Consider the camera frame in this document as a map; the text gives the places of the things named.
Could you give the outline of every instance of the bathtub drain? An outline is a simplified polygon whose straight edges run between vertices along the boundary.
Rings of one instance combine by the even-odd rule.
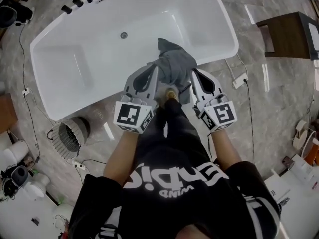
[[[128,37],[128,34],[126,32],[121,33],[121,38],[126,39]]]

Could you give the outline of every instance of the towel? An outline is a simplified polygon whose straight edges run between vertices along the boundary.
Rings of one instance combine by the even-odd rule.
[[[159,68],[159,80],[169,85],[176,85],[179,91],[179,102],[190,102],[190,71],[197,67],[196,60],[179,45],[159,38],[159,58],[148,64]]]

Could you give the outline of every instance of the bathtub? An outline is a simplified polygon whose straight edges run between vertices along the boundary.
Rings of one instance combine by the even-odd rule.
[[[221,0],[83,2],[30,45],[38,89],[53,120],[122,91],[129,75],[158,58],[159,37],[182,46],[198,65],[238,51]]]

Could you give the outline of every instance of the power strip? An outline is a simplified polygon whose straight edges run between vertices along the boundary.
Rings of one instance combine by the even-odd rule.
[[[80,169],[82,169],[82,170],[85,170],[85,169],[86,169],[86,166],[85,166],[85,165],[81,164],[81,163],[78,162],[78,161],[75,161],[74,159],[72,160],[72,165],[73,165],[74,167],[78,167],[78,168],[80,168]]]
[[[25,97],[26,95],[30,94],[30,88],[26,88],[25,90],[22,91],[22,95]]]
[[[241,74],[236,80],[233,81],[233,86],[235,89],[238,89],[241,85],[248,81],[248,75],[246,73]]]

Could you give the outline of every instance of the faucet handle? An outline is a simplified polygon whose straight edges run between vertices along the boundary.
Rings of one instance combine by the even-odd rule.
[[[72,2],[79,8],[82,7],[84,4],[81,0],[73,0]]]
[[[72,12],[72,9],[66,5],[64,5],[61,10],[64,11],[66,14],[71,14]]]

